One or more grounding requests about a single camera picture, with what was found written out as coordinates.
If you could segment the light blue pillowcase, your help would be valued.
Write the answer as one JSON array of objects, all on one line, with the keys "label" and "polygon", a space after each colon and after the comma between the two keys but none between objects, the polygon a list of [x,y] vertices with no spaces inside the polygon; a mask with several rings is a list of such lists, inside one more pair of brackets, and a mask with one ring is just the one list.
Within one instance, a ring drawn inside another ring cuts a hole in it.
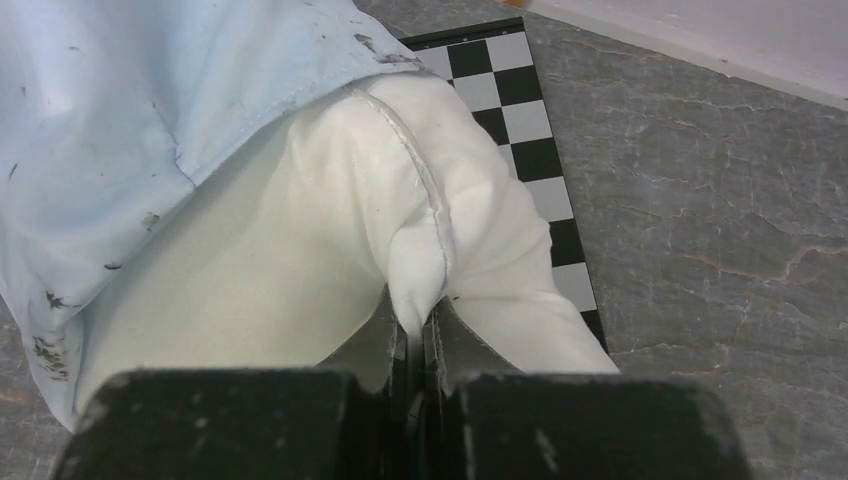
[{"label": "light blue pillowcase", "polygon": [[422,69],[350,1],[5,1],[1,295],[66,428],[82,310],[272,121]]}]

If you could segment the white pillow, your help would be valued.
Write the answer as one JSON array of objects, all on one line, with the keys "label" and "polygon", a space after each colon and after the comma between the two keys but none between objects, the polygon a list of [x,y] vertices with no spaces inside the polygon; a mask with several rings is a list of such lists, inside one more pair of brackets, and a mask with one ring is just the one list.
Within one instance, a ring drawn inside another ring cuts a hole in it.
[{"label": "white pillow", "polygon": [[446,81],[353,83],[257,133],[86,307],[75,408],[141,367],[318,364],[384,293],[412,346],[449,297],[523,371],[616,373],[550,247]]}]

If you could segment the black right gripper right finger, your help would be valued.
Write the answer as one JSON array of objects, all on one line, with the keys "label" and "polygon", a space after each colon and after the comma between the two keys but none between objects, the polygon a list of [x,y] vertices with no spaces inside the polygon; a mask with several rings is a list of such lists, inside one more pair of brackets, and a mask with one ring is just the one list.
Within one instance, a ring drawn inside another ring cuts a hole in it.
[{"label": "black right gripper right finger", "polygon": [[459,383],[481,373],[519,371],[468,327],[447,296],[432,309],[422,340],[425,385],[431,396],[447,397]]}]

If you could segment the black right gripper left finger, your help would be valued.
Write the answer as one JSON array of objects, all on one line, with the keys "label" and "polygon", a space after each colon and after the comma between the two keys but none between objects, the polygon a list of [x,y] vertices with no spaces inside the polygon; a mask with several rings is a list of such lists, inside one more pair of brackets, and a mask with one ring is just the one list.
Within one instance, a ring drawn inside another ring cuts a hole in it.
[{"label": "black right gripper left finger", "polygon": [[397,393],[405,386],[406,335],[395,315],[388,287],[368,320],[318,364],[352,374],[369,393]]}]

